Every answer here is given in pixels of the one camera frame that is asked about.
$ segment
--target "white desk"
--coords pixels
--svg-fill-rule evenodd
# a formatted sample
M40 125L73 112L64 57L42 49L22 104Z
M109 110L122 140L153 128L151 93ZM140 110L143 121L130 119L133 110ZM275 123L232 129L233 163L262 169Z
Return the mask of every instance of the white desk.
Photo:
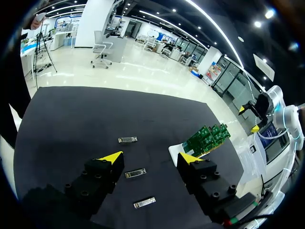
M47 47L46 48L49 48L50 49L50 46L49 44L52 42L53 40L50 40L50 41L46 41L46 45ZM29 73L28 71L28 56L30 56L30 64L31 64L31 70L32 70L32 78L33 78L33 81L35 81L35 78L34 78L34 55L35 55L35 49L36 47L32 47L26 51L24 51L24 53L20 53L20 57L21 57L21 62L22 62L22 68L23 68L23 73L24 73L24 76L26 74Z
M53 35L53 43L51 44L50 50L54 51L60 47L63 46L63 40L65 39L66 35L68 33L71 33L71 48L73 45L73 35L75 34L76 37L76 33L77 31L69 31L69 32L57 32L56 34Z

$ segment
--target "glass wall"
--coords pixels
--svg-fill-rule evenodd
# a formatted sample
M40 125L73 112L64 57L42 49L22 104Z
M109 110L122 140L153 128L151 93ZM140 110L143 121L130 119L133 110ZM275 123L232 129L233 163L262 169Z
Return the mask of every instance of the glass wall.
M197 47L197 45L195 45L193 43L189 43L189 45L185 49L185 52L189 52L190 54L192 54L196 47Z
M175 46L181 46L183 40L181 38L178 38L178 40L176 41Z
M198 63L201 63L202 59L204 58L204 56L202 55L201 57L199 57Z
M239 73L239 68L237 68L234 64L229 63L229 65L222 71L222 75L218 77L215 81L213 87L215 91L223 97L224 91L229 87L231 82Z
M190 42L188 42L188 41L183 41L182 44L181 44L181 47L182 47L181 50L182 50L182 51L185 51L186 48L187 48L187 46L189 45L189 43L190 43Z
M226 67L227 63L225 60L222 60L221 64L218 63L218 65L223 65L224 72L216 80L213 87L235 114L245 132L250 135L252 134L251 129L260 120L257 120L250 110L247 110L242 115L238 115L238 113L241 106L248 103L248 101L251 100L255 103L260 92L249 80L250 78L246 73L232 63L229 63Z
M192 54L195 54L197 56L197 61L201 62L201 60L203 59L204 55L201 56L204 52L204 49L197 46L196 49L194 50L194 52Z
M181 38L177 39L175 46L180 46L182 51L189 52L190 55L196 54L198 63L202 61L203 57L208 52L206 49L197 46L197 44L191 43Z

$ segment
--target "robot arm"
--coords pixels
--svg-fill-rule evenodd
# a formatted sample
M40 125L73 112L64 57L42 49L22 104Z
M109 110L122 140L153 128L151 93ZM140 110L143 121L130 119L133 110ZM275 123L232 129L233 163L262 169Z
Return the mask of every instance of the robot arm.
M294 105L286 106L283 99L283 92L279 86L273 86L266 93L258 96L256 104L249 101L243 105L238 115L250 109L261 122L252 128L252 133L258 132L268 124L268 115L273 115L274 126L287 129L291 135L290 144L296 150L301 150L304 144L304 135L298 117L299 108Z

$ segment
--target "person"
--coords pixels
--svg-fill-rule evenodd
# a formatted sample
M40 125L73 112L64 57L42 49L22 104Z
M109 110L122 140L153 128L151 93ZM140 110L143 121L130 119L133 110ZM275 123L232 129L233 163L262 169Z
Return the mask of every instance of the person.
M38 21L37 16L30 18L29 22L23 27L26 29L36 30L42 24ZM16 32L17 38L20 38L21 30ZM20 58L20 42L11 47L7 52L7 56L1 66L1 82L0 82L0 135L15 148L17 138L17 128L11 113L10 105L17 112L20 118L31 101L29 90L27 88L23 75L23 68Z
M172 51L172 50L173 50L173 47L174 47L173 44L166 44L166 45L163 47L162 52L163 52L163 50L166 49L166 48L167 48L169 51Z
M189 66L191 67L196 62L196 60L197 60L197 56L196 56L196 54L193 54L192 55L192 60L191 60L191 62L189 64Z
M186 52L183 56L184 58L188 59L190 57L190 53L189 52Z
M193 56L192 56L192 60L193 60L193 61L197 60L197 56L196 56L196 54L193 54Z

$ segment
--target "black ceiling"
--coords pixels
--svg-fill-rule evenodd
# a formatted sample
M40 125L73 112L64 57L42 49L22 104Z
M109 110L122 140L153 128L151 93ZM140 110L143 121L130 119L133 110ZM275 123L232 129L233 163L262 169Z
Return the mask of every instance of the black ceiling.
M285 19L278 12L271 19L266 19L264 14L273 6L264 0L193 0L201 7L224 31L228 39L239 54L244 68L252 74L261 85L266 89L274 84L280 85L287 92L291 88L295 88L300 79L300 75L304 75L304 60L300 51L292 52L288 47L292 42L300 42L292 38L292 31L289 30ZM58 2L53 0L49 5ZM64 6L85 4L87 0L65 1L56 5L56 8ZM185 30L192 36L198 35L198 40L205 46L212 45L219 49L223 54L227 54L229 58L238 63L234 52L219 33L219 31L203 16L197 9L192 7L185 0L126 0L117 8L117 14L125 16L143 17L157 24L160 20L142 14L139 11L146 11L161 17L178 26L181 23L181 29ZM71 9L59 11L59 13L68 12ZM254 26L254 21L261 21L261 28ZM168 29L177 35L183 35L179 30ZM244 39L244 42L238 40L238 36ZM267 59L267 63L275 70L274 82L269 79L264 80L264 73L260 71L254 62L253 53L260 58ZM292 103L293 97L286 95Z

